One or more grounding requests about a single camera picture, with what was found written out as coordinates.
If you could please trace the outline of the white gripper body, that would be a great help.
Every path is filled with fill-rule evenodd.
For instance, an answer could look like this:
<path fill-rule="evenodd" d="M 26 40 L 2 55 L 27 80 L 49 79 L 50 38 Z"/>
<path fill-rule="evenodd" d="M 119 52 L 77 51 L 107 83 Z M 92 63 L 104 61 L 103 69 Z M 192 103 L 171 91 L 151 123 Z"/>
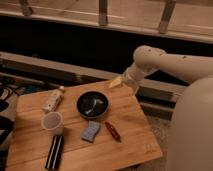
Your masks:
<path fill-rule="evenodd" d="M 139 89 L 139 84 L 144 79 L 146 73 L 142 71 L 135 63 L 128 67 L 123 73 L 123 82 L 132 88 L 134 92 Z"/>

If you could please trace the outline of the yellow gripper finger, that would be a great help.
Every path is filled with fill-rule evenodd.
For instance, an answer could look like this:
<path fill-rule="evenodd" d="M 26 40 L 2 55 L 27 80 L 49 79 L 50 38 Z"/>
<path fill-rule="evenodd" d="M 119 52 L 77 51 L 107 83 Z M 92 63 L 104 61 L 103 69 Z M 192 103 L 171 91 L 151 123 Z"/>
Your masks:
<path fill-rule="evenodd" d="M 121 76 L 118 76 L 111 81 L 111 83 L 109 84 L 109 87 L 114 88 L 114 87 L 117 87 L 117 86 L 121 86 L 122 83 L 123 83 L 123 78 Z"/>

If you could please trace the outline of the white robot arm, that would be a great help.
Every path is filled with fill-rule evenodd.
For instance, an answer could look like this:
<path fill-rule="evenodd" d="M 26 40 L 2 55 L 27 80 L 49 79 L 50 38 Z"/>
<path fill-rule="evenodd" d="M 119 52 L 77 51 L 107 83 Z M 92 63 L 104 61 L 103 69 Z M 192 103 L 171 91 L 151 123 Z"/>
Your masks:
<path fill-rule="evenodd" d="M 213 57 L 171 54 L 140 46 L 133 64 L 110 83 L 133 90 L 161 70 L 189 84 L 173 111 L 165 171 L 213 171 Z"/>

